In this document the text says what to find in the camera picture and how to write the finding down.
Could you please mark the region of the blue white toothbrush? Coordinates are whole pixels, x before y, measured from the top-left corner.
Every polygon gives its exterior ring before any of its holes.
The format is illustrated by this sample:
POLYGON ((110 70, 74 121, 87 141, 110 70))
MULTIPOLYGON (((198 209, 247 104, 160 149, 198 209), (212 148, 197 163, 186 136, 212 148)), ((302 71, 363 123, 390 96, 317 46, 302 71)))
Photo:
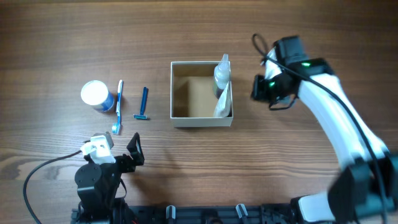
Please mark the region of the blue white toothbrush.
POLYGON ((118 92, 117 92, 117 102, 116 102, 116 115, 117 115, 117 121, 113 124, 112 126, 112 132, 113 134, 119 134, 121 131, 121 100, 122 100, 122 94, 123 94, 123 85, 124 81, 120 80, 118 83, 118 92))

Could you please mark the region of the blue disposable razor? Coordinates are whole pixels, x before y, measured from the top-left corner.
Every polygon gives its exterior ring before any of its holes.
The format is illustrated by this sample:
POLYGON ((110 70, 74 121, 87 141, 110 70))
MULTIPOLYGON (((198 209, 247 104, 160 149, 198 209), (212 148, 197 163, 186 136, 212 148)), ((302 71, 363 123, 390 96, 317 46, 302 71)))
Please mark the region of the blue disposable razor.
POLYGON ((149 118, 144 114, 146 110, 146 103, 147 103, 147 95, 149 89, 145 86, 142 92, 142 100, 141 100, 141 108, 139 114, 134 114, 133 118, 140 119, 140 120, 148 120, 149 118))

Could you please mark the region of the dark spray bottle clear cap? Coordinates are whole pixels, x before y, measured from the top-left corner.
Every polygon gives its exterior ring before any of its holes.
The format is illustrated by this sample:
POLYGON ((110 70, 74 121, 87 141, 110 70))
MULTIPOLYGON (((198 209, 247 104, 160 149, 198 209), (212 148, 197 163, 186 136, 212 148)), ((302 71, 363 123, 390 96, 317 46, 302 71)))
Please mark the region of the dark spray bottle clear cap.
POLYGON ((224 54, 219 64, 215 67, 213 77, 213 91, 216 98, 219 99, 231 79, 231 65, 228 54, 224 54))

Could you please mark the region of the white blue round jar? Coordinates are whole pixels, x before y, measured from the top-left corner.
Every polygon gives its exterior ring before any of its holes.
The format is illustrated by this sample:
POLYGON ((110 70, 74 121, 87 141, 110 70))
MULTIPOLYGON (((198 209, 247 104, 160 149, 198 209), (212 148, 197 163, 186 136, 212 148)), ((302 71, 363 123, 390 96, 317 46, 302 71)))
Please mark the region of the white blue round jar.
POLYGON ((105 113, 113 108, 114 96, 108 87, 99 80, 86 83, 80 93, 81 99, 94 110, 105 113))

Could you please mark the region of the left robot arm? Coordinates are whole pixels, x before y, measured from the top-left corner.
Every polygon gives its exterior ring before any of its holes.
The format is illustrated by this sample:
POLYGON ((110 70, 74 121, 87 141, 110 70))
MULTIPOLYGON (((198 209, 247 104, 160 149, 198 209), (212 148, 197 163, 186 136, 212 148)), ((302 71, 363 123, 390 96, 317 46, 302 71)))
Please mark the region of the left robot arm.
POLYGON ((126 146, 127 154, 113 156, 114 146, 109 132, 96 133, 80 148, 88 161, 75 174, 78 208, 72 210, 72 223, 138 223, 137 215, 124 197, 117 197, 121 176, 134 172, 144 164, 140 135, 135 133, 126 146))

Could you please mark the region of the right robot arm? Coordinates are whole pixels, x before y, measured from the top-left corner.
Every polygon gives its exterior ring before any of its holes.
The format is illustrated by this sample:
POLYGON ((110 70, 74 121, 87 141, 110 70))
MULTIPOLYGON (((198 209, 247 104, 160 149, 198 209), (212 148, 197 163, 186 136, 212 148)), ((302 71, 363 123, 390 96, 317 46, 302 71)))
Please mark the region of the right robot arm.
POLYGON ((293 198, 289 223, 358 223, 379 215, 387 223, 397 210, 397 156, 362 120, 338 76, 323 58, 309 58, 298 36, 271 49, 259 34, 251 38, 265 72, 256 75, 251 97, 271 111, 301 101, 316 117, 335 150, 341 172, 325 191, 293 198))

